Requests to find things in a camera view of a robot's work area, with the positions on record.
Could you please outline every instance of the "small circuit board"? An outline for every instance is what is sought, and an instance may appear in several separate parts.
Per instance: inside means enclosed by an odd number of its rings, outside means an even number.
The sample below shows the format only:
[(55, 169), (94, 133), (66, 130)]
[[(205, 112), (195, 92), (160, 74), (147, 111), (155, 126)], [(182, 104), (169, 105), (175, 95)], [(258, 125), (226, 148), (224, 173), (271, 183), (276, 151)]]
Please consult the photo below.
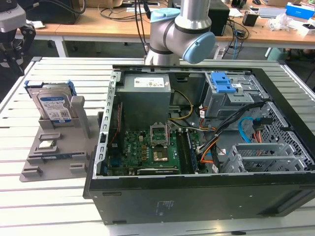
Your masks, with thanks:
[[(150, 130), (126, 131), (124, 149), (120, 158), (112, 157), (109, 161), (109, 174), (113, 176), (137, 175), (137, 170), (145, 168), (169, 169), (181, 174), (181, 152), (178, 152), (178, 131), (169, 132), (168, 146), (151, 144)], [(196, 132), (189, 133), (191, 148), (196, 149), (199, 136)], [(155, 140), (163, 140), (163, 130), (154, 131)]]

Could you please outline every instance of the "wooden desk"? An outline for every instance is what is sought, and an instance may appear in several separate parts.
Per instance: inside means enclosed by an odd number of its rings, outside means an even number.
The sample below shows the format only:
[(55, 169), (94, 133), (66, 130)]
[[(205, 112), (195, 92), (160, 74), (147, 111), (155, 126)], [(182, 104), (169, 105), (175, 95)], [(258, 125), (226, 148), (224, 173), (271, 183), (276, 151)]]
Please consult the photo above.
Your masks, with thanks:
[[(241, 25), (243, 17), (233, 18), (233, 20)], [(266, 25), (268, 19), (257, 18), (254, 27), (246, 27), (250, 36), (245, 40), (244, 46), (255, 46), (255, 47), (282, 47), (282, 48), (315, 48), (315, 37), (312, 35), (302, 36), (297, 33), (294, 29), (286, 30), (275, 30), (271, 31)], [(232, 35), (232, 30), (227, 27), (225, 30), (226, 35)]]
[[(121, 12), (119, 14), (112, 14), (111, 17), (132, 15), (134, 15), (134, 13)], [(149, 42), (150, 23), (146, 16), (144, 16), (143, 19), (145, 36)], [(243, 18), (233, 18), (233, 20), (239, 24), (242, 24), (242, 19)], [(292, 29), (290, 29), (290, 31), (271, 31), (269, 27), (265, 25), (267, 21), (267, 19), (258, 18), (254, 27), (247, 27), (250, 36), (245, 40), (244, 46), (315, 49), (314, 36), (301, 36)], [(222, 37), (216, 37), (218, 45), (215, 54), (216, 59), (221, 58), (221, 52), (226, 49), (232, 37), (233, 34), (230, 27), (226, 27)], [(48, 24), (45, 29), (37, 30), (36, 39), (55, 41), (60, 57), (68, 56), (65, 41), (140, 42), (135, 21), (117, 22), (106, 19), (100, 15), (97, 8), (87, 8), (86, 12), (78, 18), (74, 25)]]
[[(134, 13), (121, 12), (120, 14), (112, 14), (111, 17), (132, 16)], [(143, 17), (144, 33), (146, 38), (150, 38), (150, 23), (146, 16)], [(96, 37), (116, 37), (115, 40), (120, 42), (128, 42), (125, 38), (135, 38), (136, 42), (140, 42), (136, 22), (117, 22), (106, 19), (100, 15), (97, 8), (87, 8), (86, 12), (80, 16), (74, 25), (60, 25), (56, 30), (56, 35), (62, 36), (96, 36)], [(232, 35), (224, 35), (217, 37), (217, 41), (229, 41)]]

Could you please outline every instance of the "white desk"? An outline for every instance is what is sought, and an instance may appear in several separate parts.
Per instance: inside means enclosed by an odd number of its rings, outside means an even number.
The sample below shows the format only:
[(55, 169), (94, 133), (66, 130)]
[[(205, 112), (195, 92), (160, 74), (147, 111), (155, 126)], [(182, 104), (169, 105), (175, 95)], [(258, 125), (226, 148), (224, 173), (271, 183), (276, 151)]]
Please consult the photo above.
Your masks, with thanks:
[[(43, 58), (31, 62), (0, 105), (0, 235), (1, 236), (179, 236), (230, 235), (245, 231), (259, 236), (315, 235), (315, 200), (282, 218), (105, 226), (91, 200), (82, 198), (84, 178), (39, 182), (19, 181), (19, 174), (38, 128), (39, 112), (23, 88), (25, 80), (71, 79), (86, 99), (87, 115), (104, 107), (113, 64), (141, 64), (141, 59)], [(214, 61), (202, 65), (261, 67), (275, 82), (289, 82), (288, 101), (314, 99), (308, 88), (285, 66), (273, 61)], [(309, 113), (314, 108), (304, 106)]]

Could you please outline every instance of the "connector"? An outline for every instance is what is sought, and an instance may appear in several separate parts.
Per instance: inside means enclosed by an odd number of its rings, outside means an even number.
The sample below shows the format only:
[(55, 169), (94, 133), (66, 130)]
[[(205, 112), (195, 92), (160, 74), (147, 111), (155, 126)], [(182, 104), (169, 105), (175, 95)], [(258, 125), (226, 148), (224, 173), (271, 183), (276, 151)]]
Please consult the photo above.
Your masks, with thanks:
[(272, 118), (264, 118), (264, 117), (256, 118), (252, 121), (252, 128), (255, 131), (261, 131), (265, 129), (264, 125), (271, 125), (272, 122), (273, 122)]

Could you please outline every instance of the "label sticker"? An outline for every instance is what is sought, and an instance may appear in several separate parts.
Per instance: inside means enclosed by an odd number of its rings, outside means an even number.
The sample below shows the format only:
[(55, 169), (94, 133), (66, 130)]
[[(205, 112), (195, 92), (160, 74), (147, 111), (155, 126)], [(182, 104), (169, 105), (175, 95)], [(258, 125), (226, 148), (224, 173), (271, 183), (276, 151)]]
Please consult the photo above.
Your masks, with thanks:
[(65, 123), (71, 121), (69, 110), (64, 107), (63, 97), (42, 97), (40, 103), (50, 120)]
[(52, 160), (52, 159), (57, 159), (55, 156), (43, 156), (41, 159), (43, 160)]
[(215, 174), (219, 173), (219, 169), (215, 165), (212, 165), (212, 171)]
[(242, 88), (242, 85), (241, 84), (232, 84), (232, 87), (234, 87), (234, 88)]
[(221, 149), (220, 152), (218, 153), (218, 155), (226, 155), (226, 150), (225, 149)]
[(200, 111), (200, 118), (205, 118), (205, 111)]
[(164, 216), (174, 206), (175, 201), (159, 201), (156, 204), (155, 215)]
[(135, 78), (134, 79), (135, 88), (163, 88), (164, 79), (163, 78)]

